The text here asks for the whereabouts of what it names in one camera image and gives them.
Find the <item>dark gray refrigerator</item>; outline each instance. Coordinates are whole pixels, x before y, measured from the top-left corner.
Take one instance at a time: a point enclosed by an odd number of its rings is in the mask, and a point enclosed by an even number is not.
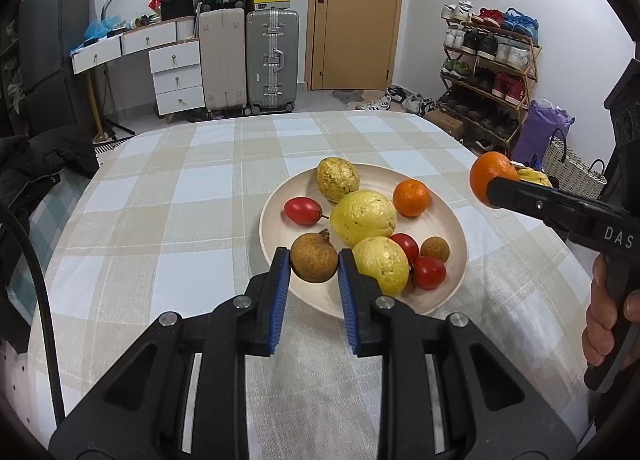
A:
[[[93,137],[97,130],[86,78],[74,75],[69,56],[84,41],[89,0],[24,0],[18,18],[30,134],[76,125]]]

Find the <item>red tomato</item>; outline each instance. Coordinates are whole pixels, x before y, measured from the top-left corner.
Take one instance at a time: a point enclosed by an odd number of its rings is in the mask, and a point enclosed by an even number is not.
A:
[[[413,238],[404,233],[396,233],[389,238],[391,238],[396,244],[402,247],[402,250],[406,254],[406,259],[409,260],[410,265],[415,262],[415,259],[420,255],[420,249],[418,249],[418,244]]]
[[[414,285],[425,291],[436,289],[447,277],[442,260],[433,256],[421,256],[414,262]]]
[[[322,207],[312,198],[297,196],[287,200],[284,205],[285,214],[296,224],[311,225],[322,218]]]

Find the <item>tangerine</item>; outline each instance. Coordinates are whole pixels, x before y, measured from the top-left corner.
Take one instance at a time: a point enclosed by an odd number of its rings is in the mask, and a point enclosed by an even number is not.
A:
[[[403,180],[394,190],[394,206],[403,216],[420,216],[430,204],[429,188],[419,180]]]
[[[495,208],[486,195],[486,187],[495,177],[520,180],[516,169],[505,155],[498,151],[488,151],[476,159],[469,171],[469,185],[476,198],[484,205]]]

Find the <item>door frame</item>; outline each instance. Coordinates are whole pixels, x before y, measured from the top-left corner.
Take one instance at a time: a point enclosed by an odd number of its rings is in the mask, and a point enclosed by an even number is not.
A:
[[[311,72],[313,69],[314,31],[316,27],[316,5],[318,0],[308,0],[306,8],[306,48],[305,48],[305,82],[306,89],[311,90]],[[394,63],[396,61],[396,49],[398,48],[398,34],[400,29],[400,15],[402,13],[402,0],[396,5],[396,22],[394,24],[394,36],[389,55],[389,77],[386,85],[390,86],[394,77]]]

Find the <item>gray suitcase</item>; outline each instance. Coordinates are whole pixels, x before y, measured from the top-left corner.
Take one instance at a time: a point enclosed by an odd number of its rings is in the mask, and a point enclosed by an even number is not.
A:
[[[220,9],[201,13],[200,68],[208,110],[246,105],[244,11]]]
[[[246,16],[246,68],[251,111],[290,112],[298,87],[298,13],[271,9]]]

